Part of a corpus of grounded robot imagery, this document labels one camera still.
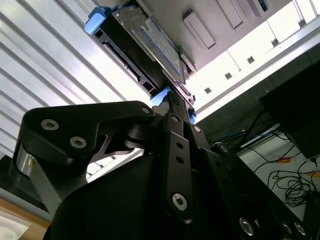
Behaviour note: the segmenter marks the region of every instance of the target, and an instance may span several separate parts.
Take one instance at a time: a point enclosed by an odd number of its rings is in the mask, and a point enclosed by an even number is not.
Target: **tangled wires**
[[[300,172],[300,169],[305,165],[307,161],[302,163],[297,172],[295,171],[285,171],[285,170],[275,170],[272,171],[267,180],[267,186],[269,187],[271,176],[273,179],[276,179],[271,187],[271,190],[277,186],[279,189],[285,190],[284,193],[284,204],[288,207],[294,208],[306,203],[307,199],[317,193],[317,188],[313,182],[313,176],[320,171],[309,171],[309,172]],[[280,173],[290,173],[295,175],[279,176]],[[305,179],[301,175],[303,174],[312,174],[311,179]]]

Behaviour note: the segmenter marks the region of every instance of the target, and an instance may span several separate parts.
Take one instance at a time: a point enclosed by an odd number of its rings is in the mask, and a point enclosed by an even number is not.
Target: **window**
[[[290,2],[267,20],[279,43],[300,29],[300,21],[293,2]]]

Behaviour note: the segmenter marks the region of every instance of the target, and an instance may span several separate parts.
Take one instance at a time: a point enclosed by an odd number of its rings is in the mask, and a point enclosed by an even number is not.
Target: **black cable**
[[[259,152],[257,152],[256,150],[254,150],[253,148],[251,147],[248,147],[248,149],[250,149],[251,151],[255,152],[256,154],[258,154],[260,157],[262,157],[267,163],[270,163],[270,161],[268,161],[264,156],[262,156]]]
[[[236,152],[238,151],[238,149],[240,148],[240,146],[242,144],[245,143],[247,137],[249,136],[249,134],[251,133],[251,131],[254,129],[255,125],[257,124],[257,122],[259,121],[260,117],[262,116],[262,114],[264,114],[266,112],[266,110],[262,110],[261,112],[259,112],[258,116],[256,116],[256,118],[254,119],[253,123],[251,124],[251,126],[249,127],[249,129],[247,130],[247,132],[245,133],[245,135],[243,136],[243,138],[240,140],[239,144],[236,147]]]
[[[274,173],[292,173],[292,174],[297,174],[291,175],[291,176],[281,176],[276,179],[274,182],[273,186],[271,187],[271,190],[277,186],[279,189],[285,190],[284,197],[285,197],[285,204],[288,207],[294,208],[300,205],[303,205],[306,203],[308,197],[310,195],[313,195],[317,189],[316,186],[313,182],[310,182],[309,180],[305,179],[304,177],[301,176],[301,174],[315,174],[314,171],[309,171],[309,172],[300,172],[300,169],[302,168],[303,165],[305,165],[307,161],[303,162],[297,169],[297,172],[295,171],[286,171],[286,170],[275,170],[272,171],[269,176],[268,176],[268,181],[267,181],[267,186],[269,186],[270,183],[270,177]],[[283,180],[288,180],[287,181],[287,186],[281,186],[281,181]]]
[[[259,154],[259,156],[261,156],[264,160],[266,160],[267,162],[264,162],[263,164],[261,164],[260,166],[258,166],[253,172],[256,173],[258,171],[259,168],[263,167],[266,164],[274,164],[277,163],[281,160],[287,160],[287,159],[293,159],[295,157],[297,157],[298,155],[301,154],[301,152],[299,151],[296,155],[291,156],[291,157],[285,157],[293,148],[295,147],[295,145],[293,145],[282,157],[280,157],[278,160],[273,160],[273,161],[268,161],[265,157],[263,157],[260,153],[258,153],[257,151],[254,151],[255,153]]]

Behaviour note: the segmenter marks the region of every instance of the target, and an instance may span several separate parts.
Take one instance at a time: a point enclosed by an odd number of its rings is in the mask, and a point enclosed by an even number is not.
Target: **black metal bracket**
[[[218,239],[307,240],[303,223],[236,154],[222,143],[210,151],[203,130],[184,120],[178,100],[169,95],[170,111],[153,111],[137,101],[31,110],[22,120],[12,164],[31,180],[48,211],[62,219],[65,211],[73,218],[83,209],[81,204],[73,208],[81,199],[88,208],[82,214],[92,216],[93,209],[108,223],[109,212],[134,212],[126,226],[140,235],[152,219],[183,232],[181,239],[224,229]],[[146,149],[144,156],[87,184],[90,162],[134,148]],[[131,188],[130,193],[119,186]],[[101,215],[89,199],[91,192],[95,201],[115,206],[104,206]],[[118,233],[112,227],[108,231]]]
[[[164,169],[162,198],[166,210],[185,224],[193,218],[194,200],[189,141],[184,122],[174,113],[164,116]]]

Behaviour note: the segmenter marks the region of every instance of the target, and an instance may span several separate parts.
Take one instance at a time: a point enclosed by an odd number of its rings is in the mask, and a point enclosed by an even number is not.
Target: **bolt head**
[[[54,131],[59,128],[59,123],[52,119],[45,119],[41,122],[41,127],[47,131]]]
[[[188,208],[187,200],[179,193],[173,195],[172,202],[180,211],[185,211]]]
[[[70,144],[76,149],[83,149],[87,146],[87,142],[84,138],[80,136],[74,136],[70,139]]]
[[[197,133],[201,133],[201,129],[198,126],[193,126],[193,129],[197,132]]]

